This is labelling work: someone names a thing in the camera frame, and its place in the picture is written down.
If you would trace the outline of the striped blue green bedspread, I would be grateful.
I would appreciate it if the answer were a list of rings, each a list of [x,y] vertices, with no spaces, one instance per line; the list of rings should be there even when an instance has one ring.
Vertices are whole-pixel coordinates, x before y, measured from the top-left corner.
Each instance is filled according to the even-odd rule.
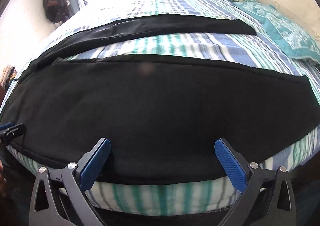
[[[237,62],[251,67],[308,77],[315,95],[319,95],[319,65],[287,57],[272,41],[262,24],[228,0],[129,0],[121,12],[110,8],[78,13],[67,29],[51,34],[51,45],[89,25],[83,19],[92,16],[97,27],[114,20],[136,16],[178,13],[218,19],[240,19],[252,26],[256,36],[229,34],[170,34],[120,42],[74,55],[74,59],[106,58],[124,54],[157,54]],[[200,183],[157,186],[131,186],[97,182],[87,191],[97,208],[149,216],[172,216],[214,211],[235,202],[238,193],[227,177]]]

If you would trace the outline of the black pants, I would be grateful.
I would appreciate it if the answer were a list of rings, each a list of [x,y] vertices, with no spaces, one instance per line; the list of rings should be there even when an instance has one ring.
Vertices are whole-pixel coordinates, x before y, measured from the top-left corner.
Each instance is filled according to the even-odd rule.
[[[12,145],[59,169],[104,137],[112,155],[102,181],[161,185],[222,177],[213,150],[219,138],[261,162],[319,125],[319,103],[305,76],[182,56],[75,59],[105,45],[196,32],[256,36],[239,19],[163,14],[63,39],[30,63],[4,105],[1,123],[27,130]]]

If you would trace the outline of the clothes pile on dresser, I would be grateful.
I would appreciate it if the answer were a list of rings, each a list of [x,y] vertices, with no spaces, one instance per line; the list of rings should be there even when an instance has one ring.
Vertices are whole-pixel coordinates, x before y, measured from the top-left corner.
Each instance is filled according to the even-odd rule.
[[[7,65],[2,72],[1,77],[1,87],[4,90],[8,90],[8,87],[10,86],[11,81],[15,78],[17,74],[17,71],[14,66]]]

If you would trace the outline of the teal patterned pillow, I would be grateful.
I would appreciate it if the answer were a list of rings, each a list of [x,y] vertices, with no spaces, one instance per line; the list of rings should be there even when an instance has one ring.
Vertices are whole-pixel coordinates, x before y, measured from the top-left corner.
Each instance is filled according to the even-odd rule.
[[[257,0],[228,0],[235,7],[258,20],[269,37],[283,53],[294,60],[319,65],[319,45],[307,31],[274,7]]]

